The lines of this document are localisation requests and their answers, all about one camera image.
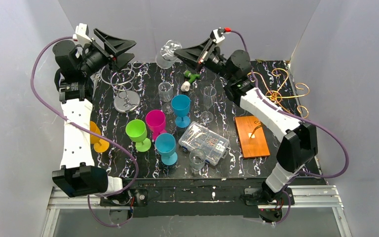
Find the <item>orange plastic wine glass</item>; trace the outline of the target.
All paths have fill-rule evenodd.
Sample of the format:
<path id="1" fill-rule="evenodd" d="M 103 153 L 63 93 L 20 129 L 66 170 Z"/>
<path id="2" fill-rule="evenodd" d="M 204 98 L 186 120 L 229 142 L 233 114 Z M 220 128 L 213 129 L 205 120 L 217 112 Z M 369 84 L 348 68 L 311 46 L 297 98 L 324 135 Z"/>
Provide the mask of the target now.
<path id="1" fill-rule="evenodd" d="M 102 135 L 100 129 L 98 128 L 97 124 L 93 121 L 90 121 L 90 131 Z M 110 143 L 104 139 L 101 139 L 97 136 L 90 135 L 90 144 L 93 145 L 93 149 L 97 153 L 103 153 L 108 150 Z"/>

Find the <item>clear wine glass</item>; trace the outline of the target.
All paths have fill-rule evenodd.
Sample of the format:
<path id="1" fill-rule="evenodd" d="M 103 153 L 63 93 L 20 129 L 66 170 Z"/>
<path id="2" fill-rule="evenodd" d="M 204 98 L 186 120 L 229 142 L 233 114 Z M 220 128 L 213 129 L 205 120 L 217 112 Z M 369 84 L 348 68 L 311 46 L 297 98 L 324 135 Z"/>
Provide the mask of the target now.
<path id="1" fill-rule="evenodd" d="M 213 86 L 205 87 L 203 90 L 203 106 L 204 111 L 201 113 L 201 120 L 203 123 L 210 123 L 214 115 L 210 109 L 214 106 L 217 91 Z"/>

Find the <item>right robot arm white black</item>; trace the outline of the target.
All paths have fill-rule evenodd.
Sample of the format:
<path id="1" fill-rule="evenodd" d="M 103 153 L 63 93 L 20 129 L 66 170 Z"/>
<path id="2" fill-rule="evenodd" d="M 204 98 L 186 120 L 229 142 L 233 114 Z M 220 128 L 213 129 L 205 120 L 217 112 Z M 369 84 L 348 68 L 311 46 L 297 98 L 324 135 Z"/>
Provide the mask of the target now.
<path id="1" fill-rule="evenodd" d="M 226 59 L 212 39 L 177 49 L 174 55 L 190 68 L 199 71 L 206 67 L 226 79 L 224 86 L 228 99 L 248 111 L 265 125 L 280 142 L 277 163 L 262 183 L 261 197 L 271 199 L 279 195 L 288 182 L 317 155 L 317 129 L 273 104 L 248 78 L 250 56 L 245 50 L 236 50 Z"/>

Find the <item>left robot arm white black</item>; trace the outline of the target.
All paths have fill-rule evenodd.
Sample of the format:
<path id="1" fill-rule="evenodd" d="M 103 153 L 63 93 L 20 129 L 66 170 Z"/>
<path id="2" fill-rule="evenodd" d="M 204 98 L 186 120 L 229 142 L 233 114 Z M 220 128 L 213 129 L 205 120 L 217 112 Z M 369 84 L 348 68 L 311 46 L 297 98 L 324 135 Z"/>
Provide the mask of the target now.
<path id="1" fill-rule="evenodd" d="M 90 117 L 93 110 L 91 76 L 105 66 L 123 69 L 134 54 L 127 50 L 134 40 L 110 36 L 99 29 L 94 34 L 100 46 L 88 36 L 86 27 L 78 27 L 72 39 L 56 43 L 52 52 L 59 69 L 55 84 L 64 120 L 64 150 L 60 169 L 52 172 L 53 182 L 69 197 L 96 194 L 108 196 L 123 191 L 121 178 L 109 176 L 95 166 L 91 152 Z"/>

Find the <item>clear glass back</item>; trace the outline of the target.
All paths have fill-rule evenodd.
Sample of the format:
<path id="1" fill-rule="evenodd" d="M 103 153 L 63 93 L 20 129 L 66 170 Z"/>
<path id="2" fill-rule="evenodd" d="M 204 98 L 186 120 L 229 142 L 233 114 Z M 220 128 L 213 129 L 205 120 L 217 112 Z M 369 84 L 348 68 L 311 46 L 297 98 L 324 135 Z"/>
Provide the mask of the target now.
<path id="1" fill-rule="evenodd" d="M 172 106 L 171 106 L 171 100 L 174 96 L 173 84 L 166 81 L 160 83 L 158 86 L 158 95 L 159 95 L 160 101 L 162 102 L 161 110 L 165 114 L 173 113 Z"/>

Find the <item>green plastic wine glass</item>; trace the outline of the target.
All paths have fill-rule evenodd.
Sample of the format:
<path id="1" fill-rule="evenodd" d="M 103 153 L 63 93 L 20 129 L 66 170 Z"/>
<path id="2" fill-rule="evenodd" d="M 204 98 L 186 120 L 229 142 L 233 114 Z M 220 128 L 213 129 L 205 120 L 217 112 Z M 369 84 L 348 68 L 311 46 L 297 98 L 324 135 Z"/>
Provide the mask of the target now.
<path id="1" fill-rule="evenodd" d="M 139 152 L 146 152 L 151 148 L 151 141 L 148 138 L 146 124 L 140 119 L 131 120 L 126 125 L 127 136 L 135 143 L 135 148 Z"/>

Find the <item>blue plastic wine glass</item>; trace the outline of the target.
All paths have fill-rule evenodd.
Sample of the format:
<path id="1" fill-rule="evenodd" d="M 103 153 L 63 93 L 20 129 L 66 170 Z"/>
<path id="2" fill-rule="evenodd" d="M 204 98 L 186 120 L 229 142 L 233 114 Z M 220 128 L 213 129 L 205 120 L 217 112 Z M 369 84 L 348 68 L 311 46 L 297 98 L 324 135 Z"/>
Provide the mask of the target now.
<path id="1" fill-rule="evenodd" d="M 162 133 L 155 140 L 155 148 L 161 155 L 161 161 L 164 165 L 174 165 L 178 156 L 176 153 L 176 139 L 172 134 Z"/>

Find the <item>clear glass front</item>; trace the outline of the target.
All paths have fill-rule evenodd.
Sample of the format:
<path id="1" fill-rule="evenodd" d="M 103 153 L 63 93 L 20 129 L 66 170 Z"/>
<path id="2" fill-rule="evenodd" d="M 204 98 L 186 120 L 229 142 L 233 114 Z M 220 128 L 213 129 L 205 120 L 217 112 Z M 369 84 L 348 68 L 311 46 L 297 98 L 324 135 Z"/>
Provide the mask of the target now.
<path id="1" fill-rule="evenodd" d="M 189 155 L 189 164 L 191 166 L 192 174 L 199 172 L 204 168 L 206 163 L 206 154 L 201 149 L 194 149 Z"/>

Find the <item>teal plastic wine glass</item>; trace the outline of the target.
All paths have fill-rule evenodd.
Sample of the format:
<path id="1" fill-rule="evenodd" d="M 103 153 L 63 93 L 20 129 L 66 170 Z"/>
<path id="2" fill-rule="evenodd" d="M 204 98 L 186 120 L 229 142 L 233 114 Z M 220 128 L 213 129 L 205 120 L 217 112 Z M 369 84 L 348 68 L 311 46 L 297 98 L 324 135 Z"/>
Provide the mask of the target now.
<path id="1" fill-rule="evenodd" d="M 190 112 L 191 100 L 186 95 L 176 95 L 171 101 L 174 114 L 177 116 L 175 124 L 179 128 L 185 128 L 190 124 L 190 118 L 188 114 Z"/>

